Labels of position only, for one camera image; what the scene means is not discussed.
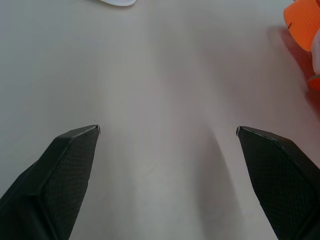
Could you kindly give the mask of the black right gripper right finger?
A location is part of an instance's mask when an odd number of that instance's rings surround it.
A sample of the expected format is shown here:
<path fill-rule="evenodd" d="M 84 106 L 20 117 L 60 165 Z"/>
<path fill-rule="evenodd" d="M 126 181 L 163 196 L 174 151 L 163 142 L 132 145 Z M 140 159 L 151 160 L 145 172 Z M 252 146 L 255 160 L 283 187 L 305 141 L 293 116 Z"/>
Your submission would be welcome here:
<path fill-rule="evenodd" d="M 320 169 L 290 139 L 239 126 L 252 188 L 278 240 L 320 240 Z"/>

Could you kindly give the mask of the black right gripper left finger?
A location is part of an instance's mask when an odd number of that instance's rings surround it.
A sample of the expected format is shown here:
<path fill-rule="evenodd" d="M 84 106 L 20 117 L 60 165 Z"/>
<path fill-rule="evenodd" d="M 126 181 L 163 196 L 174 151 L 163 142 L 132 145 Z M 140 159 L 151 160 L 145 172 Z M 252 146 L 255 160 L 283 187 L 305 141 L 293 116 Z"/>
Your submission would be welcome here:
<path fill-rule="evenodd" d="M 91 175 L 99 125 L 57 136 L 0 198 L 0 240 L 69 240 Z"/>

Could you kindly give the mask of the white object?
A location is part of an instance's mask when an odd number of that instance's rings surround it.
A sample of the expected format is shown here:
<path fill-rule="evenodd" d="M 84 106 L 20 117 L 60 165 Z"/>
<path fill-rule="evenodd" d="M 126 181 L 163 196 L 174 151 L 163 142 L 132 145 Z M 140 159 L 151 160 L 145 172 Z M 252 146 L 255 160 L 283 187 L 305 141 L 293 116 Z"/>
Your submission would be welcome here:
<path fill-rule="evenodd" d="M 134 5 L 137 2 L 137 0 L 100 0 L 100 1 L 116 7 L 129 7 Z"/>

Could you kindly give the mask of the orange plastic object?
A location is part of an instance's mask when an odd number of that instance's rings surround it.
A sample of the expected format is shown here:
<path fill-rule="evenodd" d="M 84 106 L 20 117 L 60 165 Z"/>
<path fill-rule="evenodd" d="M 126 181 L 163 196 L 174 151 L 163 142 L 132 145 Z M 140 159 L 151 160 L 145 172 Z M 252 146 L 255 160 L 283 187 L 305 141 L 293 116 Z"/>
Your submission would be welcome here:
<path fill-rule="evenodd" d="M 295 0 L 284 9 L 283 17 L 295 42 L 311 53 L 314 74 L 308 85 L 320 91 L 320 0 Z"/>

